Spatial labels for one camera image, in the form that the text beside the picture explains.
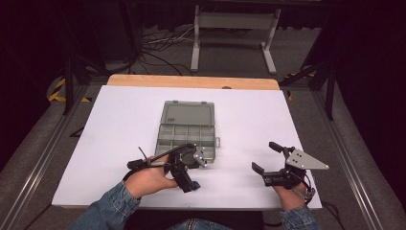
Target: yellow and black tape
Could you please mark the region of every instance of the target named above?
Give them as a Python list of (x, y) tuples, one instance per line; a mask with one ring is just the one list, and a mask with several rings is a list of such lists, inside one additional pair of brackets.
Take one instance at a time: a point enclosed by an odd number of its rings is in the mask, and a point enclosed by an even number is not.
[[(61, 103), (65, 103), (65, 102), (66, 102), (66, 98), (65, 98), (65, 97), (61, 97), (61, 96), (58, 95), (59, 92), (60, 92), (60, 89), (63, 87), (64, 84), (65, 84), (65, 78), (62, 77), (62, 78), (60, 78), (60, 80), (57, 82), (57, 84), (56, 84), (56, 86), (55, 86), (55, 88), (54, 88), (54, 91), (52, 92), (51, 96), (48, 98), (48, 100), (49, 100), (50, 102), (52, 102), (52, 101), (58, 101), (58, 102), (61, 102)], [(91, 103), (92, 100), (93, 100), (92, 98), (82, 98), (82, 99), (81, 99), (81, 101), (82, 101), (83, 103)]]
[[(284, 76), (283, 78), (284, 79), (289, 79), (289, 78), (292, 78), (293, 76), (295, 76), (296, 74), (288, 74), (288, 75), (286, 75), (286, 76)], [(308, 74), (308, 75), (306, 75), (306, 76), (304, 76), (305, 78), (313, 78), (314, 77), (314, 74)], [(290, 91), (286, 91), (286, 95), (287, 95), (287, 99), (289, 100), (289, 101), (293, 101), (293, 95), (292, 95), (292, 92), (290, 92)]]

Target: hand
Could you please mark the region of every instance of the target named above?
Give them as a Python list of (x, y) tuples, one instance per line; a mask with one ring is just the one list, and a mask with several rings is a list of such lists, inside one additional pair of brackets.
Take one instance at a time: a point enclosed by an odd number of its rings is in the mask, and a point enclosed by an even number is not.
[[(168, 156), (164, 156), (156, 161), (167, 162)], [(155, 194), (163, 189), (176, 188), (178, 186), (174, 179), (166, 178), (164, 167), (148, 168), (136, 172), (124, 184), (131, 195), (137, 199), (142, 196)]]
[[(293, 190), (286, 190), (283, 186), (273, 186), (275, 192), (280, 197), (281, 205), (284, 211), (289, 211), (305, 205), (305, 200), (297, 195)], [(302, 194), (306, 193), (306, 188), (303, 183), (296, 186)]]

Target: white tabletop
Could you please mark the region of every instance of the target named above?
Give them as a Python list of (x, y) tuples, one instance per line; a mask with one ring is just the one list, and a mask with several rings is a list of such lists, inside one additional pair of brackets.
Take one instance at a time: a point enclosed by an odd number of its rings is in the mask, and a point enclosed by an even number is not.
[[(283, 168), (284, 158), (268, 147), (302, 146), (284, 95), (279, 90), (237, 90), (103, 86), (78, 145), (56, 190), (53, 205), (85, 207), (121, 181), (128, 161), (153, 155), (165, 101), (214, 103), (213, 164), (189, 170), (201, 188), (184, 194), (169, 189), (143, 197), (143, 209), (267, 210), (280, 208), (277, 194), (251, 169)], [(307, 172), (315, 187), (311, 172)], [(318, 194), (309, 208), (321, 208)]]

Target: sleeve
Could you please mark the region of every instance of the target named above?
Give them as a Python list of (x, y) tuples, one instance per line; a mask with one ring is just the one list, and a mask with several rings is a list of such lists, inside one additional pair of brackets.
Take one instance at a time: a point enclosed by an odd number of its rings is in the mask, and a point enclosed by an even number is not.
[(306, 205), (281, 212), (283, 229), (315, 230), (322, 229)]
[(68, 229), (123, 229), (139, 205), (140, 200), (129, 193), (122, 181), (93, 202)]

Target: denim jacket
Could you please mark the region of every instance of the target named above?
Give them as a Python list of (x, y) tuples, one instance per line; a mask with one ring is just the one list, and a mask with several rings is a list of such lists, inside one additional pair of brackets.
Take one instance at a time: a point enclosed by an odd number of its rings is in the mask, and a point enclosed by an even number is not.
[[(87, 210), (68, 229), (123, 229), (131, 214), (140, 206), (141, 200), (135, 199), (123, 182), (105, 193), (100, 200), (93, 202)], [(287, 212), (281, 212), (282, 224), (288, 230), (321, 229), (307, 206)], [(169, 230), (230, 230), (226, 226), (204, 219), (188, 219), (172, 226)]]

